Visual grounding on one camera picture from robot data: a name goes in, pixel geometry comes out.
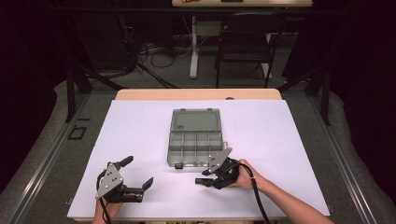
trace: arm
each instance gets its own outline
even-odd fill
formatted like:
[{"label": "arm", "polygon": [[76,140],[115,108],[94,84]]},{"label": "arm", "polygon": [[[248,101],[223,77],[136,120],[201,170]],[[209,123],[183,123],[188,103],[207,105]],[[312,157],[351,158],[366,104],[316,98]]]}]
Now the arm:
[{"label": "arm", "polygon": [[[123,203],[109,203],[106,207],[106,210],[108,212],[108,215],[110,216],[112,221],[114,217],[117,216],[119,211],[122,208]],[[106,224],[104,220],[104,214],[103,214],[103,208],[102,205],[99,203],[99,200],[96,200],[96,206],[95,206],[95,215],[93,217],[93,222],[92,224]]]},{"label": "arm", "polygon": [[[293,223],[332,223],[315,208],[292,196],[273,182],[264,178],[246,160],[240,160],[240,162],[247,165],[253,172],[259,192],[265,194],[271,201],[273,201]],[[244,189],[253,189],[250,176],[242,166],[240,166],[238,179],[233,185]]]}]

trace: gray plastic box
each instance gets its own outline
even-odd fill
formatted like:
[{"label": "gray plastic box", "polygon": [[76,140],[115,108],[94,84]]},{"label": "gray plastic box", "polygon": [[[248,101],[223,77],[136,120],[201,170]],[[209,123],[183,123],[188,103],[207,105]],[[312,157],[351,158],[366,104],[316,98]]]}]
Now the gray plastic box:
[{"label": "gray plastic box", "polygon": [[218,109],[175,109],[169,135],[171,167],[207,166],[212,151],[222,151]]}]

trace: chair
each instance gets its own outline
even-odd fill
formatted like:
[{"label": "chair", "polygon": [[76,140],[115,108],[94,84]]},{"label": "chair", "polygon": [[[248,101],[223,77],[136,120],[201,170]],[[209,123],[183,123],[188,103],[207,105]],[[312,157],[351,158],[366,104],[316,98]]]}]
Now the chair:
[{"label": "chair", "polygon": [[[264,88],[266,88],[278,38],[285,27],[285,19],[275,13],[238,12],[226,17],[219,30],[219,48],[215,63],[216,88],[219,87],[220,62],[256,63],[256,69],[261,63],[268,63],[267,76],[263,74],[263,78],[260,78],[265,79]],[[275,35],[275,38],[267,41],[267,35]]]}]

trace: gray carpet floor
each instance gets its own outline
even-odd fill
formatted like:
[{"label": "gray carpet floor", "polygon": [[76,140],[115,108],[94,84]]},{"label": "gray carpet floor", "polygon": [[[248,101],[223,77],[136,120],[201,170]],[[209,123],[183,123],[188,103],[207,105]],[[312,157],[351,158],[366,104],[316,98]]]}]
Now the gray carpet floor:
[{"label": "gray carpet floor", "polygon": [[[289,57],[292,42],[292,37],[284,37],[279,44],[270,88],[278,87],[285,82],[281,73]],[[158,50],[153,52],[157,53],[148,56],[144,65],[174,85],[180,88],[215,87],[214,57],[216,48],[213,45],[204,42],[200,47],[198,78],[196,79],[189,78],[190,55],[173,59],[159,53]],[[255,71],[254,67],[239,66],[230,71],[236,69],[249,71],[253,77],[260,74],[260,71]],[[222,72],[225,76],[231,76],[230,71]],[[153,77],[140,69],[135,69],[127,76],[112,78],[112,80],[131,89],[163,88]],[[259,88],[251,86],[251,83],[243,83],[243,86],[239,85],[240,82],[237,84],[224,82],[224,86],[221,87]],[[78,113],[69,124],[64,123],[67,113],[65,83],[61,83],[55,89],[58,93],[58,100],[49,122],[20,170],[0,195],[1,202],[8,205],[0,211],[0,223],[75,223],[74,220],[66,217],[70,206],[67,201],[69,198],[73,198],[77,191],[109,104],[116,94],[109,87],[94,79],[92,85],[94,86],[92,94],[78,93]],[[304,96],[305,85],[306,83],[298,84],[282,93],[282,97],[290,106],[291,114],[302,137],[326,203],[332,208],[331,219],[335,223],[341,224],[396,223],[396,208],[388,196],[375,184],[367,168],[357,156],[350,142],[349,130],[343,113],[343,103],[336,95],[332,94],[330,101],[332,126],[329,129],[333,133],[337,145],[343,150],[347,165],[359,183],[360,191],[371,209],[375,221],[366,222],[361,217],[359,205],[354,201],[351,189],[340,172],[332,151],[333,145],[328,134],[324,132],[323,122],[318,117],[318,109],[315,106],[317,99]],[[84,137],[80,140],[73,139],[75,134],[78,135],[77,132],[72,133],[73,128],[84,128]],[[33,194],[29,194],[29,187],[35,183],[33,180],[38,176],[41,177],[42,184],[36,185],[35,190],[31,190]]]}]

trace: person's hand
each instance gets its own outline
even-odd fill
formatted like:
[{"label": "person's hand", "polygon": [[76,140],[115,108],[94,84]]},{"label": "person's hand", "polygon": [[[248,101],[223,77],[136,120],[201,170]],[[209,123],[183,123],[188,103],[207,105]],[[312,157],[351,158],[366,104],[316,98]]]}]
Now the person's hand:
[{"label": "person's hand", "polygon": [[[245,159],[239,160],[240,163],[245,164],[248,168],[250,168],[253,176],[256,180],[264,179]],[[253,189],[253,185],[251,184],[251,177],[248,174],[247,170],[243,166],[239,166],[239,176],[236,179],[235,183],[231,184],[231,186],[241,187],[244,189]]]},{"label": "person's hand", "polygon": [[[107,204],[106,210],[107,210],[108,215],[110,216],[111,220],[113,220],[114,217],[117,216],[117,214],[119,213],[119,211],[122,208],[122,205],[123,205],[123,203],[108,203]],[[99,200],[96,200],[95,216],[93,217],[92,224],[106,223],[104,221],[104,218],[106,218],[106,216],[103,213],[102,205],[100,204]]]}]

